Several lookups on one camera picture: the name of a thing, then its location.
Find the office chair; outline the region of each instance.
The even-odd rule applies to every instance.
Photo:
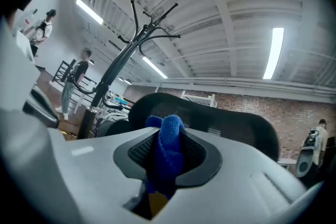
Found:
[[[258,115],[212,108],[167,93],[153,93],[137,101],[129,112],[129,127],[106,128],[109,136],[139,130],[145,127],[150,115],[164,118],[175,114],[179,116],[185,127],[207,132],[231,140],[239,141],[255,147],[271,159],[279,157],[279,142],[272,125]]]

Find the blue fuzzy object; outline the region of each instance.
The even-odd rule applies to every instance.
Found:
[[[149,193],[158,191],[169,198],[175,187],[175,178],[183,169],[180,131],[184,128],[181,119],[170,115],[163,120],[150,116],[146,127],[160,127],[154,148],[154,169],[148,174]]]

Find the ceiling light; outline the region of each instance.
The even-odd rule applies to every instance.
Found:
[[[164,79],[167,79],[168,77],[162,73],[150,60],[147,59],[147,57],[143,57],[142,60],[144,60],[146,63],[148,63],[151,68],[153,68],[157,73],[159,73]]]
[[[129,84],[129,85],[132,85],[132,82],[131,82],[130,79],[125,79],[124,82],[126,82],[126,83]]]
[[[263,79],[271,79],[279,60],[282,41],[284,39],[283,28],[273,28],[272,45],[269,53],[268,63]]]
[[[84,4],[82,0],[76,0],[76,4],[80,6],[87,14],[89,14],[93,19],[95,19],[99,24],[103,23],[103,19],[98,16],[91,8]]]

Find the white shirt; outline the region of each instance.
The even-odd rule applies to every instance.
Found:
[[[45,20],[44,20],[44,22],[47,25],[46,29],[45,29],[45,32],[44,32],[44,36],[49,37],[53,27],[51,25],[51,22],[46,22]],[[38,28],[37,30],[35,30],[34,34],[30,38],[30,40],[32,40],[32,39],[39,40],[41,38],[43,38],[43,30]]]
[[[327,146],[328,133],[321,126],[317,126],[316,129],[320,132],[320,134],[319,134],[319,144],[318,144],[318,147],[315,148],[314,152],[313,152],[313,162],[316,165],[319,165],[319,162],[320,162],[320,153],[321,153],[321,151],[326,151],[325,148]]]

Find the brick wall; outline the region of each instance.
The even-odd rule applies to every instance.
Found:
[[[180,97],[182,90],[160,88]],[[186,91],[186,94],[208,97],[210,92]],[[336,135],[336,105],[295,101],[287,99],[261,98],[233,94],[216,94],[217,107],[220,109],[249,112],[266,118],[277,131],[281,156],[297,158],[300,146],[308,135],[310,128],[316,126],[320,119],[326,119],[329,136]]]

